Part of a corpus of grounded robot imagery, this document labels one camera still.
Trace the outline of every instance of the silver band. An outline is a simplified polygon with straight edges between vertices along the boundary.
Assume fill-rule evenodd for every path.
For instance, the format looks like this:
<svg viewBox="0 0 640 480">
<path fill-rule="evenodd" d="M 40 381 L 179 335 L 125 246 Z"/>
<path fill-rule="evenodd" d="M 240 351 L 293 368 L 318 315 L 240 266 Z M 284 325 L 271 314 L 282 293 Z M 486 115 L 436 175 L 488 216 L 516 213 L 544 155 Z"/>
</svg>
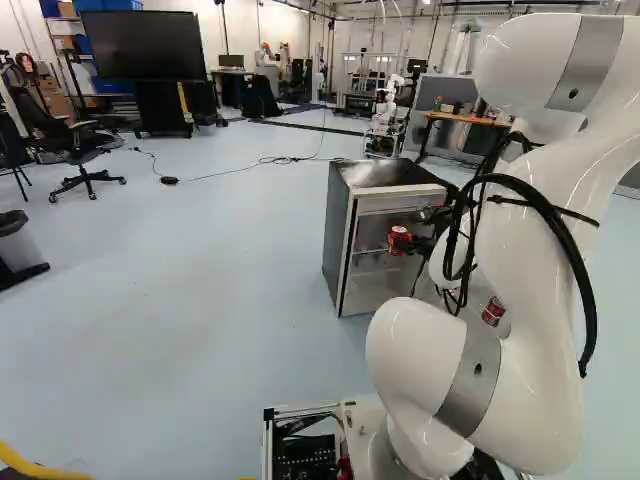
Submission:
<svg viewBox="0 0 640 480">
<path fill-rule="evenodd" d="M 545 108 L 583 111 L 596 96 L 618 51 L 624 18 L 589 16 L 580 19 L 571 55 Z"/>
<path fill-rule="evenodd" d="M 486 325 L 467 323 L 462 357 L 435 418 L 468 438 L 484 418 L 498 382 L 501 344 Z"/>
</svg>

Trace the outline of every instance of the computer monitor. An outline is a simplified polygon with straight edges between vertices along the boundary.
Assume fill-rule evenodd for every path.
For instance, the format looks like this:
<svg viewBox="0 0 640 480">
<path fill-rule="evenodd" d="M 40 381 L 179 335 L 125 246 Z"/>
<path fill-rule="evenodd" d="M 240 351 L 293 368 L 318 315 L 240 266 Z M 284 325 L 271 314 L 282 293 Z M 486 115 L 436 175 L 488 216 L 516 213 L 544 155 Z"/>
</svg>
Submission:
<svg viewBox="0 0 640 480">
<path fill-rule="evenodd" d="M 411 75 L 427 73 L 427 67 L 428 65 L 426 60 L 421 60 L 419 58 L 410 58 L 407 62 L 407 73 Z"/>
<path fill-rule="evenodd" d="M 457 75 L 422 75 L 414 101 L 414 110 L 433 110 L 436 97 L 450 105 L 475 103 L 478 90 L 473 78 Z"/>
<path fill-rule="evenodd" d="M 102 78 L 205 80 L 197 17 L 152 10 L 80 12 Z"/>
<path fill-rule="evenodd" d="M 244 55 L 218 55 L 218 65 L 221 67 L 244 68 Z"/>
</svg>

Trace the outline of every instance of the red can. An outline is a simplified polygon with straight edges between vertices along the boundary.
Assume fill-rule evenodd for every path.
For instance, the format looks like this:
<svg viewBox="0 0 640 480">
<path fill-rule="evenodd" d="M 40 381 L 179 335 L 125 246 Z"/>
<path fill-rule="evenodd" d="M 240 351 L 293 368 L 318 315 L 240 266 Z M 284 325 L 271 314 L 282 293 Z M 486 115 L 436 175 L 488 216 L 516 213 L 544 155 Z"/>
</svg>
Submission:
<svg viewBox="0 0 640 480">
<path fill-rule="evenodd" d="M 394 225 L 387 234 L 387 242 L 389 243 L 389 253 L 396 257 L 404 255 L 409 249 L 409 244 L 413 236 L 411 232 L 402 225 Z"/>
<path fill-rule="evenodd" d="M 500 323 L 500 319 L 506 312 L 505 308 L 500 303 L 498 297 L 491 297 L 489 299 L 489 303 L 487 303 L 486 307 L 482 311 L 482 320 L 487 325 L 491 325 L 492 327 L 497 327 L 498 323 Z"/>
</svg>

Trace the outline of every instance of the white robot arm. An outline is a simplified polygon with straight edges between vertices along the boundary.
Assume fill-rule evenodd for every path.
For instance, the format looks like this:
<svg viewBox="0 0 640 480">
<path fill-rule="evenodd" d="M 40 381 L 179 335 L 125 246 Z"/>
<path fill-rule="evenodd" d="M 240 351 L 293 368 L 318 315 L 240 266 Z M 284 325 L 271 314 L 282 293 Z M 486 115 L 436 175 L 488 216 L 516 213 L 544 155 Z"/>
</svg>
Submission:
<svg viewBox="0 0 640 480">
<path fill-rule="evenodd" d="M 391 74 L 387 82 L 387 88 L 377 89 L 376 92 L 385 92 L 384 103 L 376 104 L 376 120 L 388 120 L 396 112 L 396 89 L 405 84 L 405 79 L 395 73 Z"/>
<path fill-rule="evenodd" d="M 638 51 L 637 17 L 532 14 L 490 35 L 475 70 L 488 103 L 515 115 L 547 108 L 588 120 L 505 173 L 551 204 L 599 220 L 640 161 Z M 491 195 L 522 200 L 487 184 L 484 198 Z M 586 258 L 597 227 L 563 219 Z M 431 267 L 442 271 L 437 251 Z M 421 478 L 455 473 L 474 446 L 521 472 L 561 472 L 574 461 L 583 429 L 572 268 L 539 213 L 522 204 L 483 203 L 475 253 L 510 317 L 508 338 L 409 298 L 374 315 L 367 362 L 391 444 Z"/>
</svg>

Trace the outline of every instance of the floor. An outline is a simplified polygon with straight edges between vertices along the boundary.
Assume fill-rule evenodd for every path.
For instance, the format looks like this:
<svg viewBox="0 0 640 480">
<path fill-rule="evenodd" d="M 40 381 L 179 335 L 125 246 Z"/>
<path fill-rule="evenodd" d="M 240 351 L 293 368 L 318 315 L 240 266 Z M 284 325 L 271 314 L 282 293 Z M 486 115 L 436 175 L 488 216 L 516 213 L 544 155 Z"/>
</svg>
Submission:
<svg viewBox="0 0 640 480">
<path fill-rule="evenodd" d="M 322 110 L 289 116 L 362 130 Z M 0 211 L 24 208 L 52 270 L 0 294 L 0 437 L 40 463 L 101 480 L 258 475 L 261 413 L 373 391 L 368 317 L 336 320 L 320 273 L 326 161 L 356 158 L 360 138 L 233 122 L 193 139 L 129 139 L 88 165 L 128 184 L 48 192 L 73 169 L 28 169 L 24 204 L 0 178 Z M 470 172 L 430 167 L 455 182 Z M 640 208 L 614 196 L 590 270 L 601 319 L 585 382 L 585 446 L 563 479 L 636 478 Z"/>
</svg>

